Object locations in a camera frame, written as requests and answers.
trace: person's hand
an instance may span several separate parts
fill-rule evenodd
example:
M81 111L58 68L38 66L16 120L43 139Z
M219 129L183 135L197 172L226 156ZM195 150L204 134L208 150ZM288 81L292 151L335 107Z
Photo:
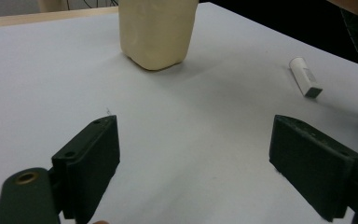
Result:
M106 221L97 221L97 222L94 222L94 224L109 224L109 222L106 222Z

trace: plastic bottle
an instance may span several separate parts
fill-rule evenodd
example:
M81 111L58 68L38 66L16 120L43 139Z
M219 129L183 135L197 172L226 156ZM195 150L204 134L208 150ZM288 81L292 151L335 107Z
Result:
M188 51L199 0L120 0L120 46L147 70L182 62Z

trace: black cable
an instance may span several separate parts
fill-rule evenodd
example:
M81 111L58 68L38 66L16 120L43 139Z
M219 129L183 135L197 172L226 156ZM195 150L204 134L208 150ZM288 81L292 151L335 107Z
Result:
M86 0L83 0L84 3L86 3L86 5L89 7L89 8L92 8L89 3L86 2Z
M118 6L118 2L115 0L110 0L110 6Z

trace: table edge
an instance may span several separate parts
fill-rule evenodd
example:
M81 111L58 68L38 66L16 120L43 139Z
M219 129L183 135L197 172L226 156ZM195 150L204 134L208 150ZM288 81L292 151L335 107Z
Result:
M0 26L19 25L41 21L57 21L77 17L97 16L118 13L118 7L98 7L70 11L43 12L27 15L0 17Z

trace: white table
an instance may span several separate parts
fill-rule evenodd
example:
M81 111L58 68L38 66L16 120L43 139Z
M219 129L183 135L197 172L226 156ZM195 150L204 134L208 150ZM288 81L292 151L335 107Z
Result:
M297 56L324 88L316 100L288 69ZM185 61L159 72L121 53L117 13L0 27L0 187L50 168L109 112L121 164L93 220L325 223L269 163L273 119L301 119L358 152L358 64L210 3Z

